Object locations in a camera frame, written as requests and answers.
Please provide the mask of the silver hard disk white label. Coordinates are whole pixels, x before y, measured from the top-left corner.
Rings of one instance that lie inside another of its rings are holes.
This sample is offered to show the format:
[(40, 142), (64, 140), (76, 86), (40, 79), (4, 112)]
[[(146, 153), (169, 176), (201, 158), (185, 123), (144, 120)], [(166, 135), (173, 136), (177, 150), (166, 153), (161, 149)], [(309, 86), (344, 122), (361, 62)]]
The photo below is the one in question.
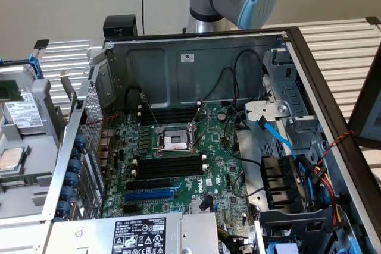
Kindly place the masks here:
[(45, 132), (42, 107), (32, 93), (33, 85), (39, 79), (33, 76), (33, 73), (18, 72), (6, 75), (3, 79), (17, 82), (23, 101), (0, 102), (0, 129), (2, 126), (13, 124), (23, 136)]

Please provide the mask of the black box device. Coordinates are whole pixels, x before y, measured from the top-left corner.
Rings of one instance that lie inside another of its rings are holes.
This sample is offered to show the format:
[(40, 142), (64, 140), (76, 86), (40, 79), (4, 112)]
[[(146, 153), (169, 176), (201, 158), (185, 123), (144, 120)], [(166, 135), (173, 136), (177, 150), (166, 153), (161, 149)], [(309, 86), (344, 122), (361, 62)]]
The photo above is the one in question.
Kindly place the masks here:
[(109, 15), (103, 24), (104, 37), (118, 36), (137, 36), (136, 16), (127, 15)]

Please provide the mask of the silver power supply with label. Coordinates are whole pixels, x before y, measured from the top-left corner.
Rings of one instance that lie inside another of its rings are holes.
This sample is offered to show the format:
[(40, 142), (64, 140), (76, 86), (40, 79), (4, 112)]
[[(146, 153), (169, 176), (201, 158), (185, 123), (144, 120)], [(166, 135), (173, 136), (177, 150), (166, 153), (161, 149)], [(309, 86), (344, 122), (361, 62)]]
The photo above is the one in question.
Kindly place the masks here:
[(214, 214), (104, 218), (53, 224), (46, 254), (219, 254)]

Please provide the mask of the metal socket cover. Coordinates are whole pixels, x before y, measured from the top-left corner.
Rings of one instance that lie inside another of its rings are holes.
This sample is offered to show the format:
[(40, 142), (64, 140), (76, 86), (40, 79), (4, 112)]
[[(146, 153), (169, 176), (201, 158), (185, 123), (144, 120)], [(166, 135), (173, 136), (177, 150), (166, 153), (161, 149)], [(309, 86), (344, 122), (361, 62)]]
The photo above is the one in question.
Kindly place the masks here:
[[(198, 119), (201, 119), (201, 121), (204, 123), (204, 128), (200, 129), (196, 123), (198, 122)], [(206, 102), (204, 102), (201, 107), (198, 109), (197, 113), (195, 114), (193, 120), (190, 123), (191, 131), (193, 132), (194, 139), (192, 141), (192, 153), (196, 153), (196, 147), (199, 145), (199, 142), (201, 141), (202, 137), (206, 133), (206, 131), (209, 128), (210, 123), (210, 112), (209, 107)]]

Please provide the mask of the blue disk carrier bracket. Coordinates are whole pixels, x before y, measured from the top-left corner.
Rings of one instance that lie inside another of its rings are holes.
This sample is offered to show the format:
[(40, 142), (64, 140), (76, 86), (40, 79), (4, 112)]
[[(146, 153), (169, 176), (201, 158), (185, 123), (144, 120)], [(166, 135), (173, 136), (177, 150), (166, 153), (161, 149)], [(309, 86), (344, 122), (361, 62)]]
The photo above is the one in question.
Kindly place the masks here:
[(5, 79), (6, 75), (18, 72), (33, 73), (35, 79), (42, 79), (43, 72), (36, 54), (30, 54), (28, 59), (3, 60), (0, 58), (0, 79)]

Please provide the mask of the long black expansion slot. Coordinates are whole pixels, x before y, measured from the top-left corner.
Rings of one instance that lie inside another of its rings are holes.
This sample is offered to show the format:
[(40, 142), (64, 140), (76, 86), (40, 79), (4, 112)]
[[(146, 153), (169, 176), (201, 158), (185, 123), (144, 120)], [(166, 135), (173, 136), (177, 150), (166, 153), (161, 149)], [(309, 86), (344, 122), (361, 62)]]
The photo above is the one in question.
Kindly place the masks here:
[(153, 180), (134, 180), (126, 183), (126, 190), (153, 190), (153, 189), (169, 189), (171, 180), (168, 178)]

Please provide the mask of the graphics card metal bracket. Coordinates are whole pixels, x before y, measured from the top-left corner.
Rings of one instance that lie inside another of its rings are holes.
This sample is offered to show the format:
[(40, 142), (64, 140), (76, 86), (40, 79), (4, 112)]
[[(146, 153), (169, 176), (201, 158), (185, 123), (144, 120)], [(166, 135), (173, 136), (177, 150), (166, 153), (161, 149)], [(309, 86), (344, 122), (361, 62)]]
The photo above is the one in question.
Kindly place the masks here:
[(62, 71), (60, 73), (60, 82), (65, 90), (65, 93), (67, 94), (70, 100), (70, 112), (73, 112), (76, 101), (77, 101), (77, 94), (69, 79), (69, 73), (67, 71)]

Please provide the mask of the CPU socket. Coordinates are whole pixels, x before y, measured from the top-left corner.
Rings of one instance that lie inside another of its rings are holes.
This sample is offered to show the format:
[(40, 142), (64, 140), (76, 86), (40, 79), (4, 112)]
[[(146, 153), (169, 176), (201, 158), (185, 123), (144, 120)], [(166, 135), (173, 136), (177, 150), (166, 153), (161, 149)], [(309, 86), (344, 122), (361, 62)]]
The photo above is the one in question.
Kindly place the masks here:
[(192, 149), (194, 139), (190, 124), (167, 124), (154, 128), (153, 148)]

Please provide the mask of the blue expansion slot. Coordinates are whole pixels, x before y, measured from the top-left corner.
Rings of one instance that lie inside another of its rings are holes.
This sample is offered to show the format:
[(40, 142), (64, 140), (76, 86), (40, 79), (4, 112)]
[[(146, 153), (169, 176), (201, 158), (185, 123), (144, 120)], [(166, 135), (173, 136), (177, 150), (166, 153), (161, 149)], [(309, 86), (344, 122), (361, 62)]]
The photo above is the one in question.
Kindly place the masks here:
[(127, 192), (124, 195), (126, 202), (172, 199), (174, 198), (174, 190), (172, 189), (154, 189), (141, 192)]

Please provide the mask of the blue plastic bracket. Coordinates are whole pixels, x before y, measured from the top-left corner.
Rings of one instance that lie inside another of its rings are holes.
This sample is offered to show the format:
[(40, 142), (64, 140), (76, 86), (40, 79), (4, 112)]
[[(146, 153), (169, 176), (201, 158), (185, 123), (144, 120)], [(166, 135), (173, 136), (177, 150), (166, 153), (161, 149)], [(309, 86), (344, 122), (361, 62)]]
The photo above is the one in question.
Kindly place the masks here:
[(266, 254), (299, 254), (296, 243), (272, 243), (266, 249)]

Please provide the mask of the grey parts rack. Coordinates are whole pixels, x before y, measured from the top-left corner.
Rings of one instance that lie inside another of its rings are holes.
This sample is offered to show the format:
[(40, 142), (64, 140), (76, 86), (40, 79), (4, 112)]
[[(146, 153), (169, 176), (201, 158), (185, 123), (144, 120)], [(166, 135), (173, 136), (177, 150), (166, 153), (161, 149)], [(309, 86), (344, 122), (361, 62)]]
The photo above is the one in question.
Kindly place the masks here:
[(52, 173), (47, 187), (33, 185), (4, 189), (0, 186), (0, 231), (37, 227), (54, 217), (62, 185), (58, 164), (65, 124), (60, 110), (54, 107), (50, 89), (47, 79), (35, 81), (32, 88), (36, 102), (42, 107), (44, 133), (23, 136), (13, 124), (0, 129), (0, 155), (9, 148), (24, 148), (23, 169), (16, 175)]

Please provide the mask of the black plastic drive bracket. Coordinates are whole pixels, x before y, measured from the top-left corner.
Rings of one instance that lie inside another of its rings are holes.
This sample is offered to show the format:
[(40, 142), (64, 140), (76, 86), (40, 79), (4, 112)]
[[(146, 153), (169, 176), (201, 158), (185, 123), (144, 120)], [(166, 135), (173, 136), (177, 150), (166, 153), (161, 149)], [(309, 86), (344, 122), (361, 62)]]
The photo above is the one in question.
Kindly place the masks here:
[(278, 158), (269, 154), (263, 155), (261, 177), (270, 210), (286, 214), (308, 211), (304, 186), (291, 156)]

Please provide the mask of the short black expansion slot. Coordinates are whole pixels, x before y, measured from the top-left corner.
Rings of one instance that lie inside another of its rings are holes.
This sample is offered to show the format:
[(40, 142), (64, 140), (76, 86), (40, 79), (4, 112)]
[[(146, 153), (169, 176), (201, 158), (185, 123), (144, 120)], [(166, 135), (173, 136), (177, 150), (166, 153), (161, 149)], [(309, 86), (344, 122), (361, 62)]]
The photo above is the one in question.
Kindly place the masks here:
[(127, 204), (123, 206), (123, 214), (130, 215), (140, 215), (142, 213), (142, 208), (137, 204)]

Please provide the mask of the metal locking lever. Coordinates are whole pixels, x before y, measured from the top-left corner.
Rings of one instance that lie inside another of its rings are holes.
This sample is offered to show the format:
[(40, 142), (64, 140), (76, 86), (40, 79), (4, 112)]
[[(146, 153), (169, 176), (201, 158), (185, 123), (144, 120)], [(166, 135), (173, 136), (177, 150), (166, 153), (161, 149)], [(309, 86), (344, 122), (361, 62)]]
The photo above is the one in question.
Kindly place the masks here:
[(153, 118), (154, 121), (155, 121), (156, 126), (159, 127), (158, 121), (157, 121), (157, 119), (156, 119), (156, 117), (155, 117), (155, 115), (154, 115), (154, 113), (153, 113), (153, 110), (152, 110), (152, 108), (151, 108), (151, 105), (149, 104), (148, 99), (147, 99), (147, 97), (144, 95), (143, 92), (140, 93), (140, 99), (142, 100), (143, 103), (146, 103), (147, 108), (149, 109), (149, 111), (150, 111), (150, 113), (151, 113), (151, 115), (152, 115), (152, 118)]
[(155, 151), (157, 156), (162, 156), (164, 153), (192, 153), (192, 150), (187, 150), (187, 149), (165, 149), (165, 148), (152, 148), (152, 150)]

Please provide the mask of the open metal PC case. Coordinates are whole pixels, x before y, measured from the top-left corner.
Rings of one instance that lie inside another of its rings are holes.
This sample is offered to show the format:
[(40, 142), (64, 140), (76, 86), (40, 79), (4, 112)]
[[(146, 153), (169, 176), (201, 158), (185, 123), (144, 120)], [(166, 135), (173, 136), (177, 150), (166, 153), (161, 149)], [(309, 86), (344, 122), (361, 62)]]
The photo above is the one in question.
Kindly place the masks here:
[[(262, 94), (264, 53), (282, 48), (291, 54), (324, 132), (322, 155), (312, 163), (296, 154), (264, 117), (256, 122), (290, 150), (278, 158), (293, 158), (304, 186), (308, 211), (297, 214), (268, 208), (261, 177), (261, 158), (266, 154), (255, 158), (245, 109)], [(181, 63), (180, 54), (195, 54), (195, 62)], [(241, 176), (253, 220), (244, 236), (217, 226), (219, 254), (266, 254), (272, 243), (296, 243), (299, 254), (381, 254), (381, 189), (298, 29), (107, 39), (90, 44), (87, 57), (85, 80), (80, 87), (72, 83), (77, 94), (73, 112), (69, 99), (65, 106), (68, 125), (58, 164), (62, 188), (75, 136), (84, 135), (86, 147), (78, 149), (79, 181), (73, 187), (70, 214), (59, 216), (55, 207), (43, 254), (54, 223), (104, 219), (102, 132), (121, 112), (149, 111), (140, 99), (142, 92), (152, 109), (199, 107), (206, 102), (235, 112)]]

